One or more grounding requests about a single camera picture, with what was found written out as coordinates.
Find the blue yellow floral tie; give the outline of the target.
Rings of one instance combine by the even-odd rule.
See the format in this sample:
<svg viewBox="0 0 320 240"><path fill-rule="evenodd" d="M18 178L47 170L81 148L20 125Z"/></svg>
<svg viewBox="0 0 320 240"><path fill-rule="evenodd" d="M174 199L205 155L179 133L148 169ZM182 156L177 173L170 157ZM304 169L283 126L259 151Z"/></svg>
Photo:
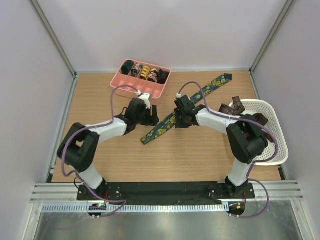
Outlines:
<svg viewBox="0 0 320 240"><path fill-rule="evenodd" d="M210 83L205 85L202 90L204 95L207 97L220 87L226 85L227 83L232 81L232 74L224 73L212 80ZM169 130L176 126L176 117L175 112L173 111L169 114L164 120L162 120L157 126L155 126L146 136L140 139L143 145L146 145L153 140L159 138L160 136L167 133Z"/></svg>

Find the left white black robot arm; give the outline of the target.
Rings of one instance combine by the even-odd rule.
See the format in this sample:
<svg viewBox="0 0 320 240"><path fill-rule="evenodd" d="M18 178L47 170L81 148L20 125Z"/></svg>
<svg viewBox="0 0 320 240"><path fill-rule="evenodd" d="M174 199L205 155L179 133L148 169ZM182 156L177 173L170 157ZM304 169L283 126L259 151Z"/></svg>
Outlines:
<svg viewBox="0 0 320 240"><path fill-rule="evenodd" d="M98 144L114 137L125 136L136 129L137 125L156 126L159 123L156 105L142 99L133 98L122 112L110 121L96 125L74 123L57 150L57 157L73 167L78 178L89 187L88 194L101 200L107 194L106 180L98 173L93 161Z"/></svg>

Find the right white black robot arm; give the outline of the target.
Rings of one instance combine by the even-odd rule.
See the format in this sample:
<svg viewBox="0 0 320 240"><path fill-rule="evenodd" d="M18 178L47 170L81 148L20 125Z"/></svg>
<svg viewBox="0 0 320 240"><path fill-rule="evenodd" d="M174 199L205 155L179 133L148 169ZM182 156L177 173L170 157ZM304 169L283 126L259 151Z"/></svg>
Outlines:
<svg viewBox="0 0 320 240"><path fill-rule="evenodd" d="M225 192L231 198L237 198L248 182L247 174L253 161L268 147L268 140L261 126L250 114L232 116L217 112L203 104L196 106L187 95L176 95L175 127L208 127L228 137L235 157L231 172L225 179Z"/></svg>

